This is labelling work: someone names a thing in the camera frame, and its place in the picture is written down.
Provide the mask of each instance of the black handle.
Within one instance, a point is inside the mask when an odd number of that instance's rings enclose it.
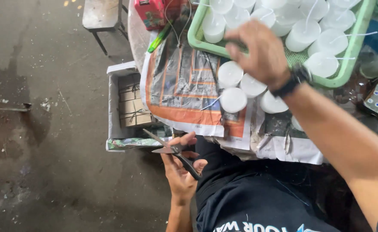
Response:
[[[200,180],[202,177],[196,172],[193,168],[193,162],[188,160],[186,157],[182,156],[181,154],[174,155],[176,156],[183,164],[183,168],[188,171],[195,180]]]

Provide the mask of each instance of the black t-shirt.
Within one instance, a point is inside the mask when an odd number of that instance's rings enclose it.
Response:
[[[304,197],[268,176],[240,177],[221,188],[199,212],[197,228],[199,232],[339,232],[318,219]]]

